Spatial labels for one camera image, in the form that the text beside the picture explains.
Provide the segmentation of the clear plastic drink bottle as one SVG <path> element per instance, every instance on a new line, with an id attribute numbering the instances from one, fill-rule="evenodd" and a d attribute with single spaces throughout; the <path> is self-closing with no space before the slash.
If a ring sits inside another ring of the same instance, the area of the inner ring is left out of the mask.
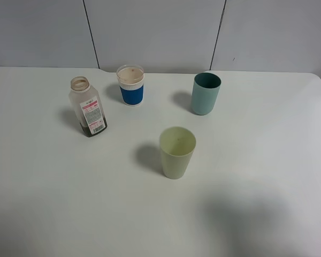
<path id="1" fill-rule="evenodd" d="M 73 78 L 70 85 L 70 102 L 84 134 L 92 137 L 103 132 L 108 125 L 98 91 L 83 76 Z"/>

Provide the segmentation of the light green plastic cup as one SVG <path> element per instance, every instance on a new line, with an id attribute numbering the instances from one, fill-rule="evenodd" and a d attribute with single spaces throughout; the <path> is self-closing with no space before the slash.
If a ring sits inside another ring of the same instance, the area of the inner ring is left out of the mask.
<path id="1" fill-rule="evenodd" d="M 181 178 L 196 147 L 194 134 L 184 127 L 169 127 L 161 133 L 159 146 L 164 175 L 169 179 Z"/>

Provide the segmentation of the teal plastic cup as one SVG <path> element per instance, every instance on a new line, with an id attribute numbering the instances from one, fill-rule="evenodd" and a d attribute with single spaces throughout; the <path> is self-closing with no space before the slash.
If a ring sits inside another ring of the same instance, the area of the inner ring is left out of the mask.
<path id="1" fill-rule="evenodd" d="M 203 72 L 194 77 L 191 108 L 197 115 L 209 114 L 214 106 L 221 86 L 219 76 Z"/>

